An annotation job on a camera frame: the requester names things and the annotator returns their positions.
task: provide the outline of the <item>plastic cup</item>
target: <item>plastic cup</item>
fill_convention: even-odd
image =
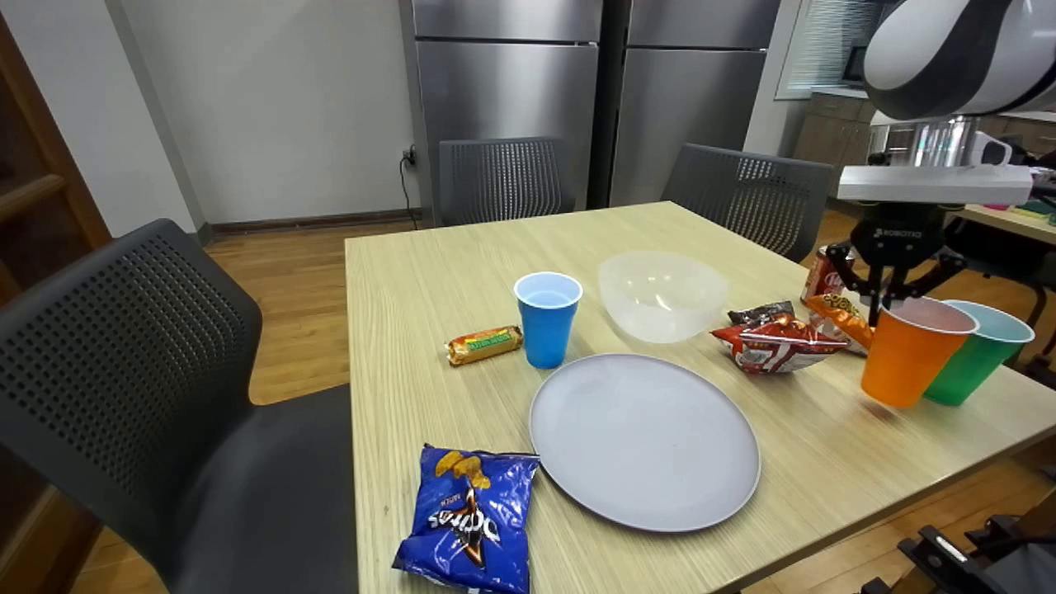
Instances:
[[[569,315],[584,287],[556,271],[535,271],[519,276],[514,297],[522,308],[524,353],[535,368],[556,368],[564,364]]]
[[[1020,315],[973,302],[973,299],[942,299],[980,324],[980,329],[954,353],[954,361],[928,387],[922,400],[942,406],[962,406],[962,400],[1021,344],[1034,344],[1034,326]]]
[[[918,406],[930,380],[975,326],[973,315],[940,299],[903,299],[882,311],[861,390],[892,409]]]

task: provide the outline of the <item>tabletop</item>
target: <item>tabletop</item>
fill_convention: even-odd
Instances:
[[[1056,248],[1056,225],[1050,225],[1050,218],[1043,211],[1025,211],[1025,208],[1004,208],[999,211],[999,208],[965,205],[951,214]]]
[[[526,521],[530,590],[743,586],[1056,427],[1056,394],[1009,368],[995,368],[962,409],[919,403],[882,413],[856,390],[856,357],[744,376],[712,337],[633,344],[597,297],[597,264],[621,251],[676,251],[717,266],[731,311],[798,297],[804,281],[804,266],[666,201],[347,240],[363,590],[429,590],[423,578],[391,572],[412,529],[423,441],[530,451],[526,413],[547,373],[522,353],[462,368],[440,357],[459,333],[519,324],[510,284],[524,271],[581,276],[569,357],[676,364],[722,390],[761,447],[754,497],[693,535],[599,521],[541,473]]]

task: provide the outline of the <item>plate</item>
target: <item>plate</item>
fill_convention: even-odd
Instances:
[[[564,364],[535,397],[530,446],[564,496],[640,532],[698,532],[757,489],[752,427],[705,380],[651,357]]]

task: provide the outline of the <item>wooden floor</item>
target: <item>wooden floor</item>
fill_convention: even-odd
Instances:
[[[829,211],[820,240],[849,238],[850,211]],[[213,259],[229,271],[264,311],[264,339],[249,384],[255,403],[276,403],[295,394],[347,384],[347,314],[344,314],[344,238],[385,234],[412,229],[404,218],[332,220],[332,225],[275,225],[249,232],[221,232],[209,240]],[[1009,281],[961,273],[936,297],[969,297],[1025,315],[1034,292]],[[1043,315],[1043,337],[1056,329],[1056,314]],[[855,532],[841,542],[788,565],[750,590],[856,590],[871,578],[894,582],[907,572],[896,542],[922,524],[936,524],[954,542],[986,515],[1025,512],[1050,493],[1035,473],[1056,462],[1050,441],[969,473],[947,489]],[[72,583],[72,594],[159,594],[155,572],[128,551],[113,532],[102,532],[92,559]]]

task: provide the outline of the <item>green cup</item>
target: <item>green cup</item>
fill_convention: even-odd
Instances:
[[[962,406],[962,400],[1021,344],[1034,344],[1034,326],[1020,315],[969,302],[969,299],[942,299],[947,308],[973,315],[980,329],[951,357],[951,364],[935,376],[922,400],[942,406]]]

